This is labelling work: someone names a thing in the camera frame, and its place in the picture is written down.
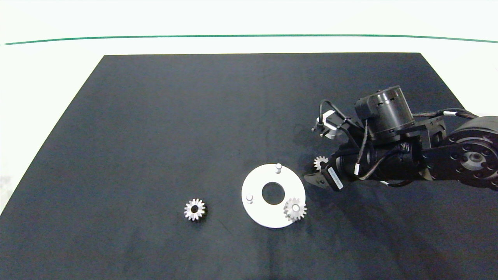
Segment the white label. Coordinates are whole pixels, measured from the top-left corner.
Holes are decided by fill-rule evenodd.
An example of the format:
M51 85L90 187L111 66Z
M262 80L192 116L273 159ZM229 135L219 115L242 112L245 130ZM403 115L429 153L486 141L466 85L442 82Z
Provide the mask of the white label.
M332 179L336 183L337 187L339 189L342 189L344 187L344 185L342 184L341 180L339 179L339 176L337 176L335 170L332 167L330 167L328 169L328 172L329 172L330 176L332 176Z

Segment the black cable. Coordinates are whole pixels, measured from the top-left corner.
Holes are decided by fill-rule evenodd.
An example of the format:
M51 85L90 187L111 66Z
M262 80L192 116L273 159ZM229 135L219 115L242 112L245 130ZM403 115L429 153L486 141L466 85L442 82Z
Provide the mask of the black cable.
M413 180L404 180L404 181L401 181L399 183L388 183L386 181L381 181L381 182L385 183L389 187L399 188L399 187L404 187L404 186L406 186L408 184L411 184L413 182Z
M461 109L461 108L446 108L442 110L437 110L435 112L422 112L422 113L415 113L413 114L414 117L416 118L424 118L424 117L437 117L437 116L443 116L445 115L444 112L452 112L455 113L454 115L457 117L461 118L466 118L466 119L475 119L478 118L479 116L472 114L471 112Z
M389 151L387 151L384 155L382 155L373 165L372 167L370 167L370 170L368 170L368 172L364 175L364 176L361 176L361 177L358 177L358 179L360 180L366 180L368 179L374 172L375 170L377 170L377 167L386 159L388 158L389 156L393 155L393 154L397 154L397 153L404 153L407 151L407 149L409 148L408 144L407 143L401 143L400 145L396 145L394 148L390 149Z
M354 127L357 127L359 129L363 129L361 128L360 126L358 126L357 124L353 123L353 121L351 121L351 118L349 117L346 117L346 115L343 114L343 112L341 112L341 110L339 110L339 108L337 108L332 102L330 102L329 100L327 99L323 99L322 101L320 101L320 111L318 112L318 125L319 126L322 126L323 125L323 104L324 103L327 103L332 109L334 109L337 113L337 115L339 115L339 117L341 117L343 120L345 120L346 122L348 122L348 124L354 126Z
M356 140L353 138L353 136L351 135L351 133L349 133L349 131L347 129L345 129L344 127L339 127L340 130L344 131L344 134L346 134L346 136L349 138L350 142L352 142L352 144L355 145L356 148L360 148L358 146L358 143L356 143Z
M365 119L365 132L363 134L362 146L360 148L360 152L358 153L358 158L356 159L355 175L358 175L360 173L360 161L362 160L363 152L365 151L365 145L367 143L367 138L369 135L368 127L369 127L369 120Z

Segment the white disc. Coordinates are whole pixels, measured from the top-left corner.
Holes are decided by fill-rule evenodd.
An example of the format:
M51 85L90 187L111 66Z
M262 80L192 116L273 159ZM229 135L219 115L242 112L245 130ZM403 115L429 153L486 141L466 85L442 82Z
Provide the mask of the white disc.
M276 205L267 203L262 194L263 187L272 182L282 186L285 192L282 202ZM256 167L242 185L242 204L246 212L255 222L269 228L283 228L293 223L283 213L283 207L294 197L306 202L303 183L296 173L279 163Z

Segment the green line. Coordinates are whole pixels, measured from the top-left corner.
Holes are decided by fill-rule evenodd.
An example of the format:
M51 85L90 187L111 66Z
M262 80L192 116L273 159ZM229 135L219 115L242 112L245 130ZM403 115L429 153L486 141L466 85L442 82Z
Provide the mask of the green line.
M5 45L19 45L30 43L43 43L54 41L72 41L72 40L91 40L91 39L129 39L129 38L227 38L227 37L396 37L396 38L419 38L419 39L440 39L440 40L456 40L470 41L482 43L498 43L492 40L437 37L437 36L417 36L417 35L382 35L382 34L239 34L239 35L140 35L140 36L97 36L97 37L74 37L74 38L58 38L45 39L23 42L5 43Z

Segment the silver gear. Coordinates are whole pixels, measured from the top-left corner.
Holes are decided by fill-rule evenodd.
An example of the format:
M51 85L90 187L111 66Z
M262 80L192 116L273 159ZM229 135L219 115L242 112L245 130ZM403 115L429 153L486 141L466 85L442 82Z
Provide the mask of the silver gear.
M324 157L324 156L319 156L317 157L313 163L315 164L315 168L317 171L320 171L320 169L322 168L322 165L320 165L320 163L328 163L329 162L329 159L327 157Z
M197 211L192 211L192 207L197 206ZM204 202L199 200L198 198L194 198L190 200L185 206L185 218L191 221L197 221L202 218L202 215L206 213L206 207L204 206Z
M304 218L304 215L306 215L306 210L306 204L301 203L299 201L299 198L295 197L289 199L283 207L283 213L289 219L289 221L293 222Z

